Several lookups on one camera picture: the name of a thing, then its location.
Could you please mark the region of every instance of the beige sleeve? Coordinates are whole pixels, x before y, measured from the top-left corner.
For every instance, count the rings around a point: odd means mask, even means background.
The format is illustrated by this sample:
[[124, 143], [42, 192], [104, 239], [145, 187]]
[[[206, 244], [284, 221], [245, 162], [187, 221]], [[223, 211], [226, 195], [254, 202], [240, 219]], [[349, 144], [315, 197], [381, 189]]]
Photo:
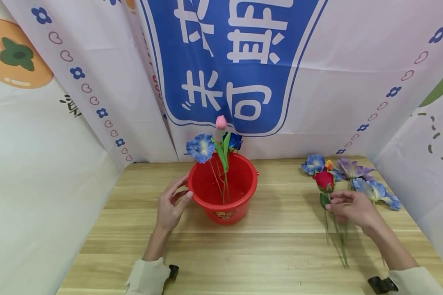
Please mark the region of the beige sleeve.
[[169, 267], [164, 260], [138, 260], [126, 282], [126, 295], [161, 295], [166, 279], [169, 277]]
[[391, 270], [389, 277], [399, 292], [397, 295], [443, 295], [443, 288], [425, 267]]

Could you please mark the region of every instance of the pink tulip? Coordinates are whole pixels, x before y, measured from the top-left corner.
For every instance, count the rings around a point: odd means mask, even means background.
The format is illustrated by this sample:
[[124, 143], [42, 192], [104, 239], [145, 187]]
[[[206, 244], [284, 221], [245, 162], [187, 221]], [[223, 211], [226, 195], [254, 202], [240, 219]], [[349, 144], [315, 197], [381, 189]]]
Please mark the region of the pink tulip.
[[225, 130], [226, 129], [226, 119], [224, 115], [218, 116], [217, 120], [215, 122], [215, 128], [218, 130]]

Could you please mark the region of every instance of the left hand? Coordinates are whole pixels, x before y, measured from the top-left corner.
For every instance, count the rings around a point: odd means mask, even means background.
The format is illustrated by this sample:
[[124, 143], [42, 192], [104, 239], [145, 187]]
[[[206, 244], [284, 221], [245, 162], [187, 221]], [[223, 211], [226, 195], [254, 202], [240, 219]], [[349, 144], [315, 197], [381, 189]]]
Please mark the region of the left hand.
[[172, 180], [164, 192], [159, 196], [156, 230], [171, 233], [177, 224], [179, 224], [182, 212], [194, 195], [193, 192], [189, 192], [188, 190], [176, 193], [176, 190], [179, 189], [179, 187], [185, 186], [187, 179], [188, 174]]

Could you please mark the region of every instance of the black wrist strap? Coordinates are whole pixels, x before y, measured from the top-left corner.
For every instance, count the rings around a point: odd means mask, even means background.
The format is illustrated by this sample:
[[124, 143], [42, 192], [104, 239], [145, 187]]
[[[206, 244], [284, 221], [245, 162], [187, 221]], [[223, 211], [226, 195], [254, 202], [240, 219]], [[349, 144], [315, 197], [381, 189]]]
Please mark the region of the black wrist strap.
[[368, 283], [376, 294], [386, 294], [390, 291], [399, 291], [399, 288], [397, 288], [390, 277], [386, 277], [385, 279], [381, 279], [380, 277], [372, 277], [371, 279], [368, 279]]
[[169, 269], [171, 272], [169, 273], [169, 279], [176, 279], [177, 274], [179, 273], [179, 267], [177, 265], [171, 264], [169, 265]]

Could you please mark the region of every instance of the wooden tabletop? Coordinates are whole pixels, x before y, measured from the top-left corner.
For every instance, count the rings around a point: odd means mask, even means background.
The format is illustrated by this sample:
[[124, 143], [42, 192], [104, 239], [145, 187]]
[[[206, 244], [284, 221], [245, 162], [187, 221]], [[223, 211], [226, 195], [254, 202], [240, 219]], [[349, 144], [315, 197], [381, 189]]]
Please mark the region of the wooden tabletop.
[[[351, 157], [372, 167], [363, 157]], [[305, 159], [253, 161], [258, 189], [248, 215], [218, 225], [192, 202], [172, 233], [166, 264], [180, 267], [165, 295], [374, 294], [367, 284], [387, 276], [380, 252], [361, 229], [350, 226], [346, 252], [338, 237], [327, 245], [324, 211], [311, 177], [299, 173]], [[134, 164], [120, 177], [57, 295], [122, 295], [135, 261], [143, 255], [156, 221], [157, 196], [193, 163]], [[385, 184], [374, 172], [377, 180]], [[336, 190], [347, 183], [336, 184]], [[405, 210], [378, 206], [417, 262], [443, 286], [443, 262]]]

